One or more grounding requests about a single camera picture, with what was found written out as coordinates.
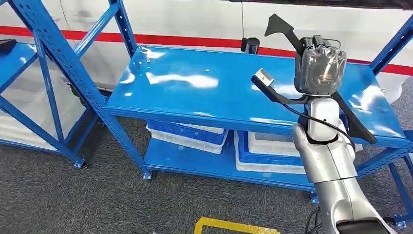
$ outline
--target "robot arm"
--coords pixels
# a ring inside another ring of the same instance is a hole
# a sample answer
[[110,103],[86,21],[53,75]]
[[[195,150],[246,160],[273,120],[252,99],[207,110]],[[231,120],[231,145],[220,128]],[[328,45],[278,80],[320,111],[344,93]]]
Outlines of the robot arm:
[[[354,143],[350,136],[376,142],[337,92],[346,54],[321,36],[298,40],[293,27],[272,15],[266,36],[281,32],[297,51],[294,86],[303,93],[288,99],[271,86],[273,78],[260,69],[251,81],[273,102],[282,104],[300,116],[293,126],[293,140],[310,182],[319,199],[323,230],[329,234],[395,234],[364,196],[357,183]],[[299,113],[288,105],[303,104]],[[339,118],[343,110],[349,132]]]

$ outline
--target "wire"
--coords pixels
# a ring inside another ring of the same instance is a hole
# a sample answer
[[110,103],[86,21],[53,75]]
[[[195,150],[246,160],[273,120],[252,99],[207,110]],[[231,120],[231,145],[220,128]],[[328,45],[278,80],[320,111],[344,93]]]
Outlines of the wire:
[[[318,216],[320,212],[320,207],[317,207],[317,209],[313,210],[311,214],[308,216],[307,223],[305,224],[305,231],[304,234],[312,234],[314,232],[319,233],[319,229],[322,227],[322,223],[317,224]],[[308,230],[311,222],[311,218],[315,215],[314,219],[314,227],[310,230]]]
[[341,134],[343,134],[345,137],[347,137],[347,138],[349,139],[350,144],[351,144],[351,147],[353,148],[353,150],[356,150],[356,147],[355,147],[355,145],[354,145],[354,142],[353,142],[353,140],[351,139],[351,136],[349,136],[349,135],[347,134],[347,132],[345,132],[345,131],[341,130],[340,128],[338,128],[337,126],[334,126],[333,124],[327,123],[327,122],[325,122],[325,121],[323,121],[323,120],[321,120],[321,119],[314,118],[314,117],[311,117],[311,116],[309,116],[309,115],[305,115],[305,114],[303,114],[303,113],[300,113],[300,112],[294,110],[293,108],[291,108],[290,106],[288,106],[287,104],[282,104],[282,105],[283,105],[285,108],[287,108],[287,110],[293,112],[293,113],[296,114],[296,115],[299,115],[299,116],[301,116],[301,117],[304,117],[304,118],[313,120],[313,121],[315,121],[315,122],[324,124],[324,125],[326,125],[326,126],[329,126],[329,127],[332,128],[332,129],[340,132]]
[[323,40],[332,40],[332,41],[336,41],[338,42],[338,49],[341,49],[341,42],[339,40],[336,39],[328,39],[328,38],[323,38]]

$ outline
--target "yellow floor marking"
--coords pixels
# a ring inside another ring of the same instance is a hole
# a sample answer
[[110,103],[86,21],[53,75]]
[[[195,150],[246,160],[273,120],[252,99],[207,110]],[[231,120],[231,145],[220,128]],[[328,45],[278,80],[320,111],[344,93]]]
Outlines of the yellow floor marking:
[[276,229],[257,227],[243,223],[234,223],[206,217],[201,217],[198,222],[196,222],[194,234],[202,234],[203,226],[223,228],[251,234],[280,234]]

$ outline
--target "metal plate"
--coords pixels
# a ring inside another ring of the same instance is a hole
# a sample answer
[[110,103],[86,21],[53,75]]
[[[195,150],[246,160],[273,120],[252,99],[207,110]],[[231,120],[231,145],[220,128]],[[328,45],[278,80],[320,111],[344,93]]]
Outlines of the metal plate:
[[[269,101],[250,78],[264,68],[277,92],[298,98],[293,65],[291,58],[146,47],[132,58],[105,109],[127,117],[289,134],[298,116]],[[405,138],[368,66],[348,64],[339,91],[362,123],[384,137],[380,143]]]

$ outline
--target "lower shelf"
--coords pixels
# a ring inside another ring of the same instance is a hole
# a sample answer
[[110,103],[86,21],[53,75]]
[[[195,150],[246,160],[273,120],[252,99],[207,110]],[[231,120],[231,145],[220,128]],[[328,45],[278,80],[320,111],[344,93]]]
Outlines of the lower shelf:
[[145,155],[145,168],[238,180],[288,189],[314,191],[314,184],[303,174],[245,172],[235,167],[234,134],[232,131],[221,154],[213,154],[169,142],[151,139]]

